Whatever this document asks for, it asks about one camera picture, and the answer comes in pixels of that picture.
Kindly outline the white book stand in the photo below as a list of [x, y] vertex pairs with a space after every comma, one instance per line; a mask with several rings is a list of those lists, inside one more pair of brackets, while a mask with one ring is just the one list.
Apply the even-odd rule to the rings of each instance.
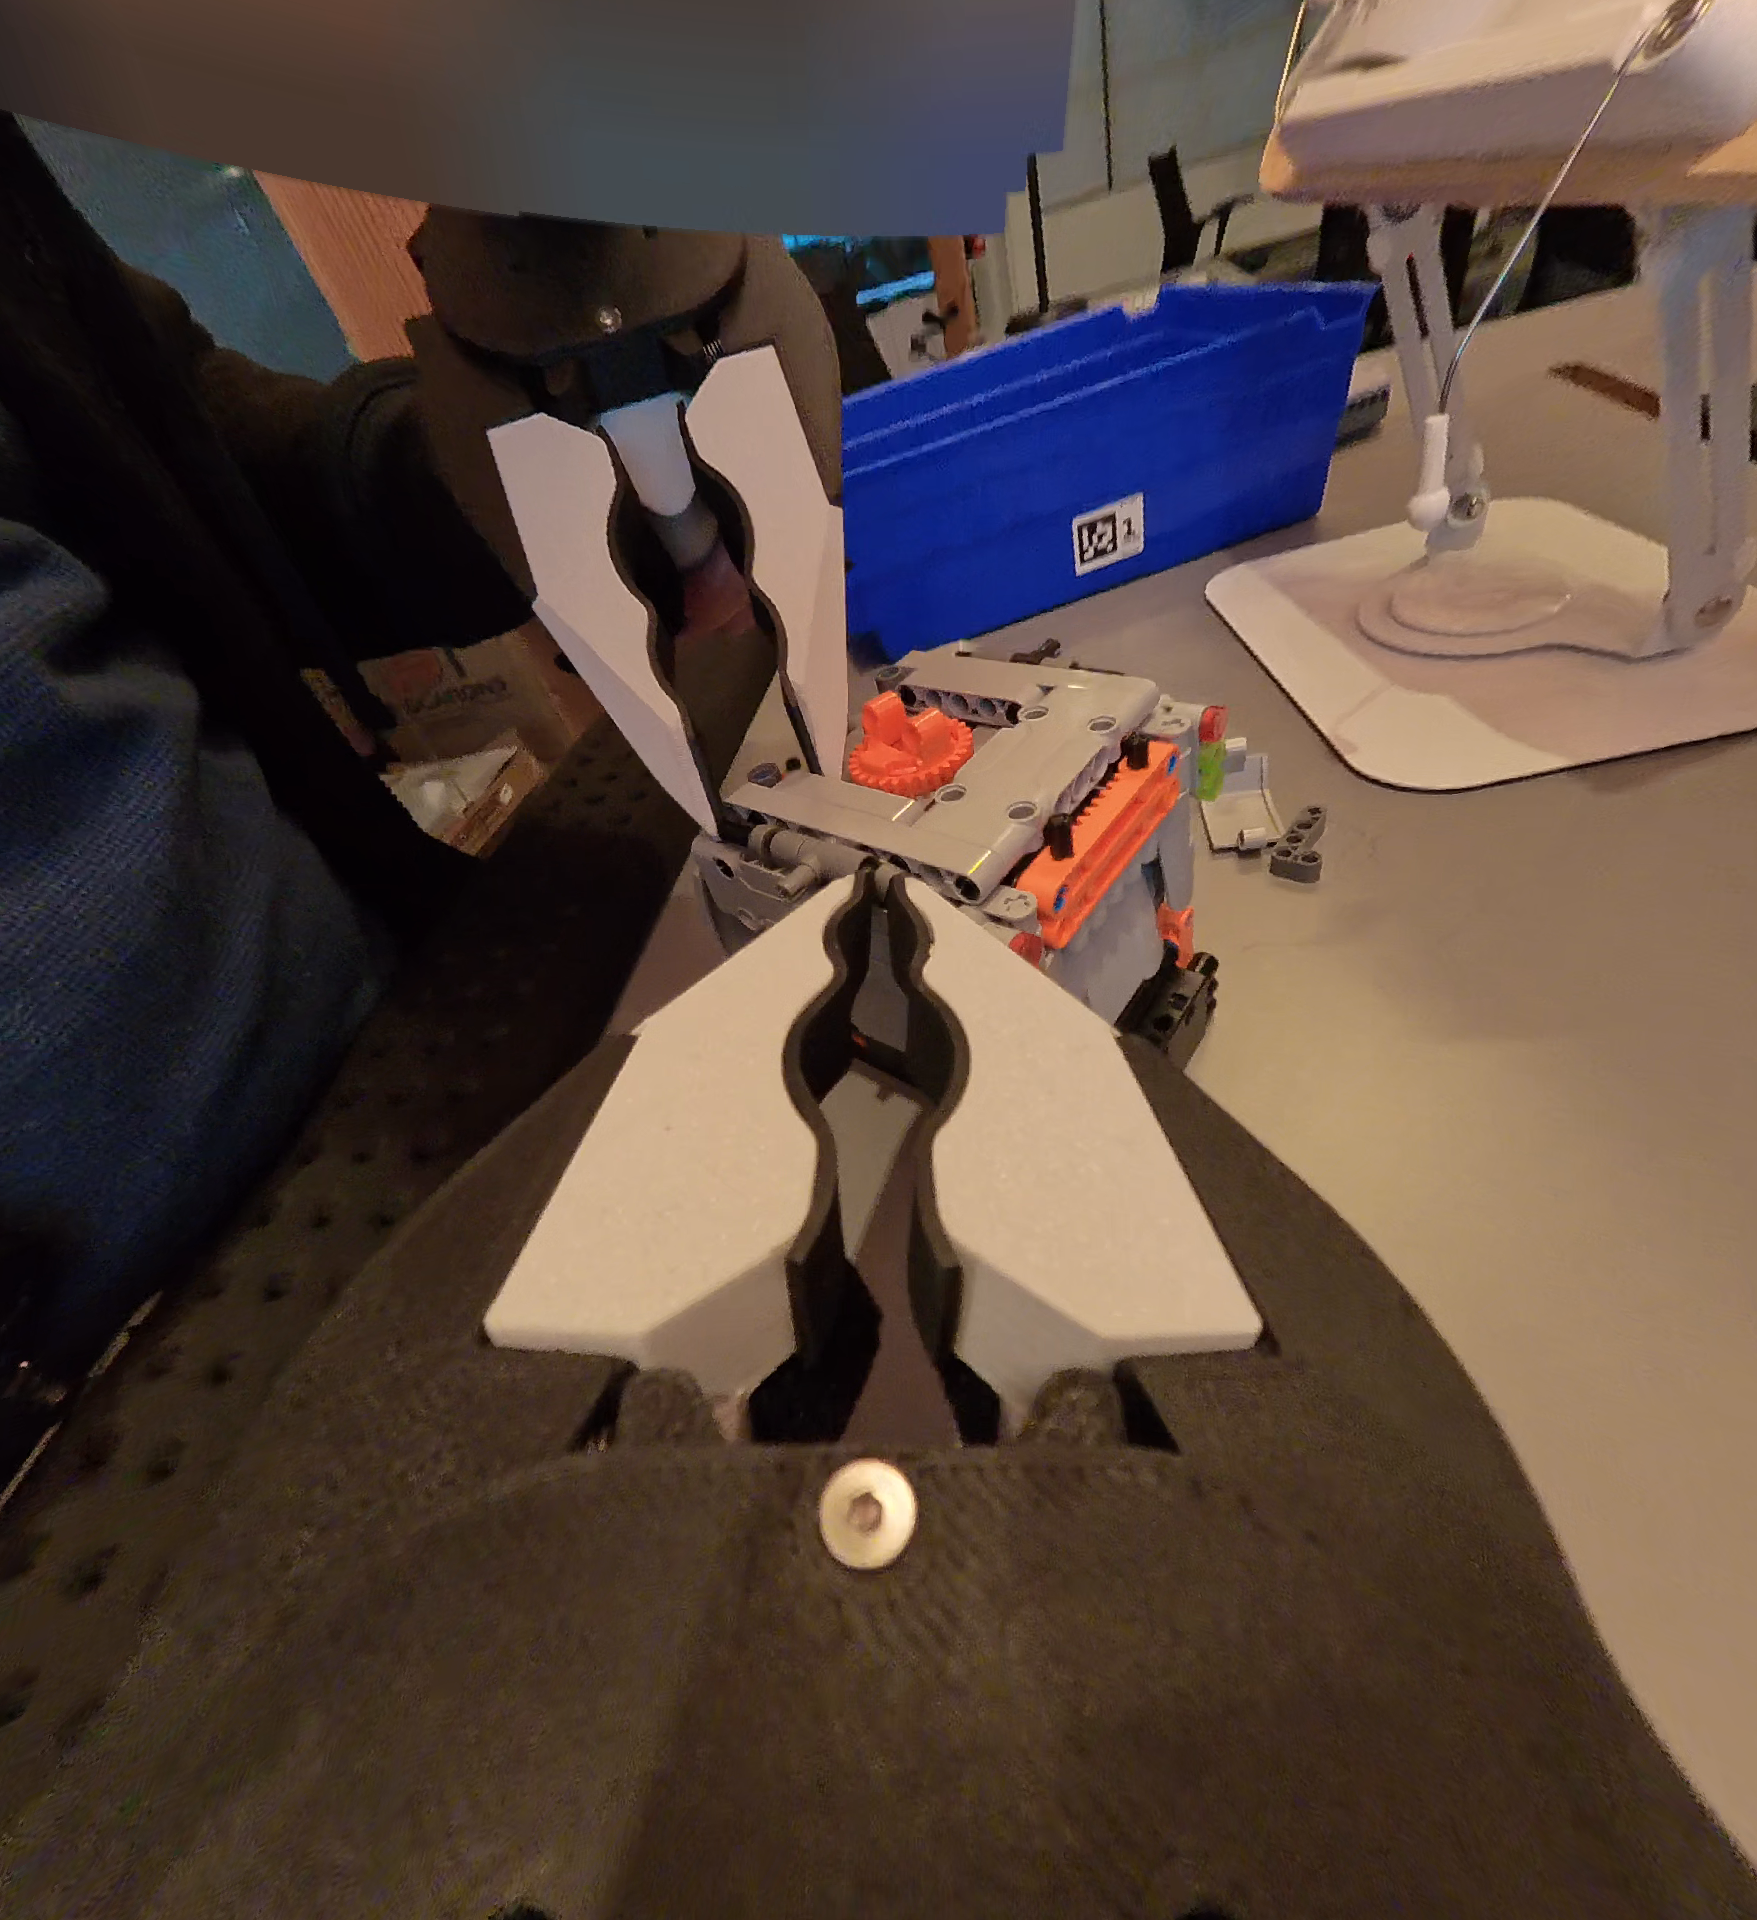
[[[1467, 793], [1757, 733], [1757, 2], [1300, 4], [1260, 187], [1359, 206], [1416, 451], [1401, 523], [1206, 602], [1345, 766]], [[1656, 323], [1663, 544], [1495, 501], [1441, 214], [1618, 206]]]

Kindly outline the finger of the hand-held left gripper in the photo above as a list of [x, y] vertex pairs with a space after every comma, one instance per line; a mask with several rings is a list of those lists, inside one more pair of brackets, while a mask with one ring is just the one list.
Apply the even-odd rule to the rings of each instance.
[[750, 605], [806, 769], [844, 774], [849, 731], [844, 513], [827, 496], [770, 346], [711, 362], [682, 407], [697, 477], [740, 525]]
[[737, 624], [737, 564], [701, 499], [682, 399], [644, 399], [586, 428], [532, 414], [487, 431], [528, 564], [535, 616], [646, 771], [697, 831], [716, 834], [711, 776], [657, 648], [674, 638], [634, 579], [620, 509], [666, 549], [689, 635]]

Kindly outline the cardboard box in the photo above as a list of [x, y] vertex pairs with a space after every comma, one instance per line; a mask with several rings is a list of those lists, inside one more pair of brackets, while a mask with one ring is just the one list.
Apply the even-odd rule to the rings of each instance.
[[367, 660], [360, 678], [390, 717], [386, 786], [415, 828], [470, 857], [500, 847], [604, 714], [532, 619], [468, 648]]

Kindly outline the light grey curved brick panel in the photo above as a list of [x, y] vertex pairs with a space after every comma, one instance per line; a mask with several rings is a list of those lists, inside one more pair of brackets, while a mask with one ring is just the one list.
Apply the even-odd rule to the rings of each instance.
[[1286, 824], [1275, 806], [1271, 757], [1248, 748], [1240, 737], [1223, 742], [1219, 790], [1199, 801], [1212, 855], [1258, 857], [1275, 849]]

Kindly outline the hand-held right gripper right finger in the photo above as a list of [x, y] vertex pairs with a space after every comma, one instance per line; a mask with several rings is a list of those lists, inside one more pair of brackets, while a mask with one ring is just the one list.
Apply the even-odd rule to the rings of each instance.
[[910, 1303], [958, 1441], [1070, 1371], [1255, 1349], [1260, 1309], [1112, 1026], [917, 880], [884, 918], [919, 1097]]

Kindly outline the blue bin with square tag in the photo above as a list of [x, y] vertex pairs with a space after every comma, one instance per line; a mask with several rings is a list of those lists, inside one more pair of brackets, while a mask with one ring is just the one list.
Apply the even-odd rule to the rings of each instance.
[[1317, 514], [1368, 283], [1161, 287], [845, 399], [845, 610], [884, 660]]

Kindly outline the person's left forearm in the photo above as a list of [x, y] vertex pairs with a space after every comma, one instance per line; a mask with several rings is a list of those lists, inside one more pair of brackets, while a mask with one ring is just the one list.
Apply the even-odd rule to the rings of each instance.
[[437, 477], [414, 386], [406, 360], [316, 382], [217, 348], [0, 111], [0, 402], [51, 530], [175, 651], [347, 890], [406, 931], [468, 861], [410, 824], [304, 674], [324, 669], [370, 725], [365, 660], [531, 616]]

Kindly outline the grey orange toy brick assembly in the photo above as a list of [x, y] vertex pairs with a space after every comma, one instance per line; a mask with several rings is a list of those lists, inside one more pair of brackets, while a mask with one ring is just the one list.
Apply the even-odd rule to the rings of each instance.
[[1061, 655], [967, 643], [880, 672], [844, 771], [760, 764], [694, 842], [733, 954], [865, 861], [926, 883], [1118, 1032], [1187, 1068], [1217, 1012], [1194, 923], [1226, 708]]

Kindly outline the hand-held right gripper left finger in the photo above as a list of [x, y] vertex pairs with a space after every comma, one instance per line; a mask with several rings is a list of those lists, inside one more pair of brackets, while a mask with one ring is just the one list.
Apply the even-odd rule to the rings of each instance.
[[851, 1066], [878, 902], [876, 871], [827, 882], [631, 1030], [484, 1314], [493, 1345], [684, 1373], [759, 1438], [845, 1435], [880, 1314], [821, 1099]]

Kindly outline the person's jeans leg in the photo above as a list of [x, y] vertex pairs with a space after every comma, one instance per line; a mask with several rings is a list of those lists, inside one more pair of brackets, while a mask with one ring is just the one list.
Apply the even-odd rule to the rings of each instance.
[[54, 529], [0, 399], [0, 1493], [384, 982], [381, 931]]

